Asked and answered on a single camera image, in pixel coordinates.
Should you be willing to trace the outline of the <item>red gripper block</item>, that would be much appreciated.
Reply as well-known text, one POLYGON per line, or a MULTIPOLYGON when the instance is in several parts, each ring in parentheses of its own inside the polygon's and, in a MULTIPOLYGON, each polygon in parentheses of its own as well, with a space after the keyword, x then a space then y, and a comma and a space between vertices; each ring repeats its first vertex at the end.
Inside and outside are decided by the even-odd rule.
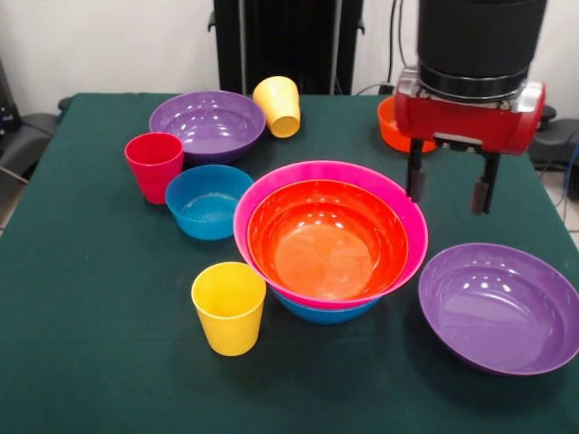
POLYGON ((546 85, 530 81, 513 98, 495 103, 462 103, 435 97, 417 80, 401 80, 394 95, 394 117, 400 133, 411 138, 406 195, 422 199, 423 140, 436 139, 478 146, 484 169, 474 185, 471 212, 489 214, 500 154, 520 155, 532 142, 546 100, 546 85))

